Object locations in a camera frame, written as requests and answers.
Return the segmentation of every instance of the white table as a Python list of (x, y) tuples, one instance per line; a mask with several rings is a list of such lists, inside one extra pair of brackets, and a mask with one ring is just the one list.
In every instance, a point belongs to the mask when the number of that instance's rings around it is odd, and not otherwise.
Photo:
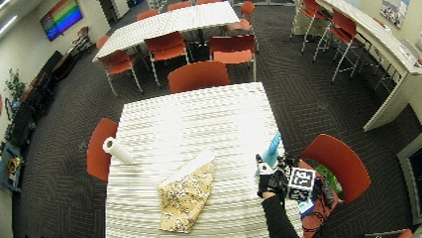
[(171, 32), (186, 32), (238, 22), (238, 17), (227, 2), (195, 5), (161, 13), (117, 29), (91, 61), (117, 50), (127, 50), (143, 40)]
[[(134, 161), (129, 166), (110, 161), (105, 236), (267, 237), (254, 155), (276, 131), (260, 82), (125, 104), (115, 138)], [(190, 234), (162, 231), (154, 185), (203, 149), (214, 153), (210, 199)], [(286, 200), (286, 210), (302, 236), (296, 201)]]
[(416, 85), (422, 81), (422, 68), (414, 66), (414, 62), (399, 50), (400, 39), (398, 40), (386, 32), (354, 5), (344, 0), (316, 0), (316, 3), (328, 11), (335, 8), (355, 21), (356, 31), (368, 39), (402, 76), (402, 79), (395, 81), (396, 85), (391, 93), (363, 126), (363, 131), (368, 131), (391, 122), (406, 107), (408, 97), (415, 93)]

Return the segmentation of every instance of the paper towel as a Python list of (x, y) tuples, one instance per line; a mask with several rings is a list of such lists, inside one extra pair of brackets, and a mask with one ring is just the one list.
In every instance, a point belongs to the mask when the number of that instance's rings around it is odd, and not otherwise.
[(117, 158), (123, 164), (129, 165), (133, 162), (133, 156), (118, 144), (114, 138), (107, 137), (102, 144), (102, 150)]

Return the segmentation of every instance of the ceiling light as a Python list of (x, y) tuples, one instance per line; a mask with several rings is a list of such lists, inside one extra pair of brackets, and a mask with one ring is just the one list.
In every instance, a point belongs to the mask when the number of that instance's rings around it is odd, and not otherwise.
[(10, 2), (10, 0), (5, 0), (5, 1), (0, 4), (0, 9), (3, 7), (3, 5), (7, 4), (7, 2)]
[(11, 24), (11, 22), (15, 20), (15, 17), (17, 16), (14, 16), (9, 21), (7, 21), (7, 23), (2, 26), (2, 28), (0, 29), (0, 34), (3, 32), (3, 30), (7, 28), (7, 26)]

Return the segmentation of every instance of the bag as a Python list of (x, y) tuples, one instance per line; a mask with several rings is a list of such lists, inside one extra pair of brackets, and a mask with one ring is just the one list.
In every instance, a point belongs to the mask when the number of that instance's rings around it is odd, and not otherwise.
[(338, 179), (335, 178), (334, 174), (328, 171), (328, 169), (323, 165), (315, 166), (315, 171), (319, 173), (320, 176), (330, 182), (330, 186), (336, 194), (342, 194), (343, 189)]

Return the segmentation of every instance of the patterned carpet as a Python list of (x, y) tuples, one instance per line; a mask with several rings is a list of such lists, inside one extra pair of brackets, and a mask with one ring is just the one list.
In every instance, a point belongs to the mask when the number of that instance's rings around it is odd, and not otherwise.
[[(131, 23), (146, 9), (146, 2), (131, 8), (110, 33)], [(363, 196), (335, 209), (323, 235), (356, 238), (363, 233), (410, 227), (407, 189), (395, 155), (420, 133), (419, 122), (407, 107), (394, 122), (362, 132), (386, 97), (382, 88), (371, 89), (379, 75), (371, 75), (371, 68), (352, 79), (340, 72), (330, 84), (336, 66), (334, 51), (319, 54), (312, 63), (316, 44), (310, 42), (300, 54), (302, 37), (288, 39), (292, 15), (292, 7), (256, 6), (252, 18), (259, 44), (256, 80), (264, 86), (284, 148), (298, 156), (320, 133), (330, 134), (355, 150), (371, 179)], [(113, 77), (119, 94), (115, 98), (102, 67), (91, 62), (95, 52), (85, 53), (59, 82), (55, 100), (23, 150), (22, 192), (13, 194), (13, 232), (18, 238), (103, 237), (106, 184), (85, 170), (91, 130), (102, 117), (118, 121), (125, 103), (169, 94), (166, 75), (185, 64), (182, 58), (169, 60), (167, 65), (157, 63), (162, 84), (158, 88), (139, 60), (135, 72), (145, 94), (139, 94), (133, 78), (122, 73)], [(207, 49), (194, 49), (195, 60), (207, 57)], [(250, 81), (244, 65), (228, 66), (227, 71), (231, 83)]]

